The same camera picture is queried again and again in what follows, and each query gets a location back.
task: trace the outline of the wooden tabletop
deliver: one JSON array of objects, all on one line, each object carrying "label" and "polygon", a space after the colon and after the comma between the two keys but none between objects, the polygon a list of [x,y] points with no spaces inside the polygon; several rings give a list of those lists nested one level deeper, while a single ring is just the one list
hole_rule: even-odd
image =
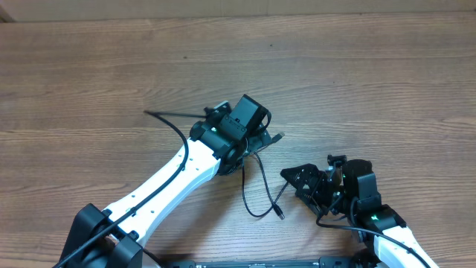
[{"label": "wooden tabletop", "polygon": [[[0,25],[0,266],[51,267],[74,215],[148,179],[180,148],[144,109],[200,113],[252,96],[286,136],[283,168],[372,161],[384,203],[441,267],[476,265],[476,13],[270,16]],[[171,118],[188,133],[193,118]],[[269,206],[254,159],[245,188]],[[288,188],[256,220],[241,174],[216,176],[147,248],[197,261],[352,255]]]}]

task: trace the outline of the wooden table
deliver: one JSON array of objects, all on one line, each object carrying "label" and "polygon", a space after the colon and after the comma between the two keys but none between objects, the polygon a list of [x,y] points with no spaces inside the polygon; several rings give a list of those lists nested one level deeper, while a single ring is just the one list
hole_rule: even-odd
[{"label": "wooden table", "polygon": [[[84,205],[104,208],[168,162],[181,141],[142,110],[200,113],[244,93],[286,133],[261,154],[273,196],[283,168],[371,160],[426,252],[476,265],[476,13],[412,13],[0,25],[0,266],[51,267]],[[196,122],[171,120],[186,133]],[[247,166],[258,213],[268,197]],[[285,220],[256,220],[240,187],[240,173],[215,177],[147,248],[233,261],[361,246],[318,228],[291,188]]]}]

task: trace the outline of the table surface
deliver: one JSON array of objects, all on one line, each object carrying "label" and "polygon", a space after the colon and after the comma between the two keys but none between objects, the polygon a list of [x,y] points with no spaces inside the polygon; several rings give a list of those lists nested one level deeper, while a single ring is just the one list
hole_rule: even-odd
[{"label": "table surface", "polygon": [[[270,16],[0,25],[0,266],[51,267],[74,215],[137,188],[181,146],[144,109],[200,113],[246,93],[286,137],[283,168],[371,160],[384,203],[441,267],[476,262],[476,13]],[[171,118],[184,132],[193,118]],[[247,159],[248,204],[268,197]],[[216,176],[147,248],[198,261],[311,259],[359,249],[288,188],[257,220],[241,174]]]}]

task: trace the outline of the wood grain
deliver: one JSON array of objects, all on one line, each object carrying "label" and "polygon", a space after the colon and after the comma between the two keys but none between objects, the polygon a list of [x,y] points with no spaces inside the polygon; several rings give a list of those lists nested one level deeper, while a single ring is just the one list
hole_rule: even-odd
[{"label": "wood grain", "polygon": [[[369,159],[384,202],[441,267],[476,262],[476,13],[0,25],[0,266],[51,267],[74,215],[138,187],[181,146],[144,109],[201,112],[246,93],[273,113],[282,168]],[[188,132],[195,123],[173,118]],[[268,200],[253,159],[253,211]],[[194,191],[147,247],[199,261],[351,255],[287,189],[250,217],[240,174]]]}]

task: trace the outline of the wall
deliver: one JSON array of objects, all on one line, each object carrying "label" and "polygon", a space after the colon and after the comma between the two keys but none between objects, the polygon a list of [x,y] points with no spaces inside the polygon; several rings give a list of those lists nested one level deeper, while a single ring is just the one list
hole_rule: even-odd
[{"label": "wall", "polygon": [[476,0],[0,0],[7,21],[469,11]]}]

